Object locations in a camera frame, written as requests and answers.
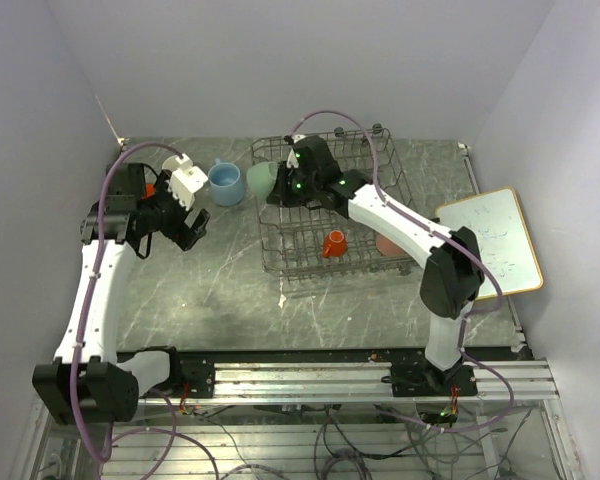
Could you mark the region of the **mint green mug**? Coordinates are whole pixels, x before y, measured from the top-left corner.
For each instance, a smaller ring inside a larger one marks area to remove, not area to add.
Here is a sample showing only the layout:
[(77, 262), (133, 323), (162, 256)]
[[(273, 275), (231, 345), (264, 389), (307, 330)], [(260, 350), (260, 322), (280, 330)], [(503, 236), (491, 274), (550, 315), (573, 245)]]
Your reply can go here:
[(278, 175), (276, 162), (259, 162), (247, 170), (246, 183), (249, 191), (261, 200), (273, 191)]

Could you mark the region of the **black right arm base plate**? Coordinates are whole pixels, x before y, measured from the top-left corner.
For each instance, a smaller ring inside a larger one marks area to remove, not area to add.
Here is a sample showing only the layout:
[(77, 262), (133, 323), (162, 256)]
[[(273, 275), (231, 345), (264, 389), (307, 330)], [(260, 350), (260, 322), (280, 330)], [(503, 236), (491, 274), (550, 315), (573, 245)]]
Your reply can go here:
[(428, 362), (394, 363), (381, 382), (391, 386), (393, 396), (438, 397), (475, 396), (478, 393), (474, 370), (458, 362), (448, 371), (440, 371)]

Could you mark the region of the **light blue mug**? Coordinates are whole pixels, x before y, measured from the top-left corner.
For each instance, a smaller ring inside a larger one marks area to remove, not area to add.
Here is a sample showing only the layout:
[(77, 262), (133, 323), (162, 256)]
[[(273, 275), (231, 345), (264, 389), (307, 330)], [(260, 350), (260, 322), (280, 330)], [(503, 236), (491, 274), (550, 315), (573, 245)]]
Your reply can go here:
[(213, 202), (222, 207), (239, 204), (246, 192), (243, 175), (234, 163), (216, 158), (208, 172)]

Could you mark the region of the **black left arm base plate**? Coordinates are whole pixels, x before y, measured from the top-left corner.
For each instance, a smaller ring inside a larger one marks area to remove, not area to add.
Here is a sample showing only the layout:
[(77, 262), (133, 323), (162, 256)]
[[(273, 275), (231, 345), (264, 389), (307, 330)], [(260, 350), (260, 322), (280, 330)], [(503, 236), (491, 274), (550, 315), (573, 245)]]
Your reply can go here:
[(215, 364), (204, 358), (187, 357), (181, 361), (182, 398), (209, 399), (213, 397), (216, 381)]

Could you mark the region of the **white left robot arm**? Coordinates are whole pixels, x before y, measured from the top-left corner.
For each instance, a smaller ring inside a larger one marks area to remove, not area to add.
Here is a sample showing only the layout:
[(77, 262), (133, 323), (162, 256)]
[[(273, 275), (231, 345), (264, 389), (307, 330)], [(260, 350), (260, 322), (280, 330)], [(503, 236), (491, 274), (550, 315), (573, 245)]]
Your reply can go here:
[(150, 254), (159, 233), (181, 250), (206, 234), (210, 215), (189, 217), (206, 174), (186, 155), (169, 157), (152, 187), (139, 164), (116, 169), (107, 194), (82, 222), (82, 270), (76, 299), (60, 346), (49, 364), (37, 365), (32, 384), (60, 425), (126, 422), (150, 389), (172, 397), (185, 382), (173, 347), (147, 347), (120, 361), (117, 332), (126, 286), (136, 260)]

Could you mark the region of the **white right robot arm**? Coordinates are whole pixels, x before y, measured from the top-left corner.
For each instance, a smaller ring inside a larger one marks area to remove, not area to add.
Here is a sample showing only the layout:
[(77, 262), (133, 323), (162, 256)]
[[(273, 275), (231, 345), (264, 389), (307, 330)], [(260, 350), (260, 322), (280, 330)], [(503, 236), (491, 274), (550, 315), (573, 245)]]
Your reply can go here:
[(278, 163), (269, 204), (332, 211), (381, 234), (423, 269), (420, 299), (429, 310), (429, 339), (420, 373), (430, 394), (445, 394), (456, 383), (461, 361), (462, 318), (478, 297), (485, 273), (476, 235), (467, 227), (451, 230), (392, 198), (359, 170), (343, 171), (325, 139), (288, 135), (290, 147)]

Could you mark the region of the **large orange mug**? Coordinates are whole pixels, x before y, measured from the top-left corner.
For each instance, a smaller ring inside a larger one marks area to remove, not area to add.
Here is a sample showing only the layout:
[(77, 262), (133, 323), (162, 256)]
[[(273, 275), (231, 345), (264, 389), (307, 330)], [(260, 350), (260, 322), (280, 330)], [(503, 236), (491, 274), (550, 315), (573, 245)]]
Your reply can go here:
[(155, 193), (155, 186), (153, 184), (147, 183), (145, 185), (145, 192), (144, 192), (143, 197), (149, 198), (149, 197), (153, 196), (154, 193)]

